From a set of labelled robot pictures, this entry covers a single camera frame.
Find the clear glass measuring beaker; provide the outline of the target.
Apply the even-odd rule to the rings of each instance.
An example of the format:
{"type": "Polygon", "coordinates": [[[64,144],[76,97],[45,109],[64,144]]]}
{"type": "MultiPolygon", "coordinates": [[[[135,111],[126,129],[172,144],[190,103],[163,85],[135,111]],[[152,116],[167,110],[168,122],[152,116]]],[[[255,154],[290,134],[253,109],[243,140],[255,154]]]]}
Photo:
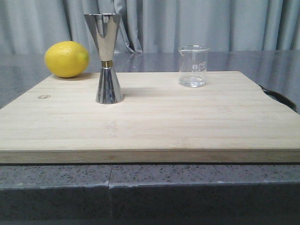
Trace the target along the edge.
{"type": "Polygon", "coordinates": [[[185,45],[179,48],[182,56],[179,84],[185,87],[198,88],[206,84],[209,48],[203,45],[185,45]]]}

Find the silver double-cone steel jigger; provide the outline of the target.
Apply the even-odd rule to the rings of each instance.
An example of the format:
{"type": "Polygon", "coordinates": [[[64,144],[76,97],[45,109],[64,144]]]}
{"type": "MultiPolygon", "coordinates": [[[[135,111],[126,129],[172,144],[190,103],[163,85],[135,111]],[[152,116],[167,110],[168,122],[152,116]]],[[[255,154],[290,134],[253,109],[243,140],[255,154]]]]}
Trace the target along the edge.
{"type": "Polygon", "coordinates": [[[119,103],[124,98],[113,68],[113,54],[121,16],[119,14],[85,14],[84,18],[101,61],[96,101],[100,104],[119,103]]]}

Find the light wooden cutting board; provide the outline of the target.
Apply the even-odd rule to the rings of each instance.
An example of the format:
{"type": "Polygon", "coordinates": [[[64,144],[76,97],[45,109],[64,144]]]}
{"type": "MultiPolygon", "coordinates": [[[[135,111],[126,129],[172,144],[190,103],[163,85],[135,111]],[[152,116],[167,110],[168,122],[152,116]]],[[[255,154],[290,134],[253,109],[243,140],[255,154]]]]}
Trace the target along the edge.
{"type": "Polygon", "coordinates": [[[118,73],[124,100],[95,101],[99,75],[50,76],[0,111],[2,163],[295,163],[300,116],[241,72],[118,73]]]}

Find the yellow lemon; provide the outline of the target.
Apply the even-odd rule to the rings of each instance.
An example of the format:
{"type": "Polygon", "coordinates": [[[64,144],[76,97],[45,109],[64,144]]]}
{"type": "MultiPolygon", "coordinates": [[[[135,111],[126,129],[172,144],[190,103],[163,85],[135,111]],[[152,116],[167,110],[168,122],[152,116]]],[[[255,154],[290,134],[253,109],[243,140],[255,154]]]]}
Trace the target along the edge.
{"type": "Polygon", "coordinates": [[[88,50],[78,42],[63,41],[52,45],[45,53],[45,65],[57,77],[71,78],[89,65],[88,50]]]}

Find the grey curtain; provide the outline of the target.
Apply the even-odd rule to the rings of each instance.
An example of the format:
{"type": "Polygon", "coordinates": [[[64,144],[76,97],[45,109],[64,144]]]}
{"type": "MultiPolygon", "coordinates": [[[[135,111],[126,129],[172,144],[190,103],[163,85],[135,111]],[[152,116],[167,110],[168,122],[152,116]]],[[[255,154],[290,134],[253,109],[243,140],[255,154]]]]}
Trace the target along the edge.
{"type": "Polygon", "coordinates": [[[0,52],[44,53],[60,41],[96,48],[84,15],[121,15],[117,53],[298,50],[297,0],[3,0],[0,52]]]}

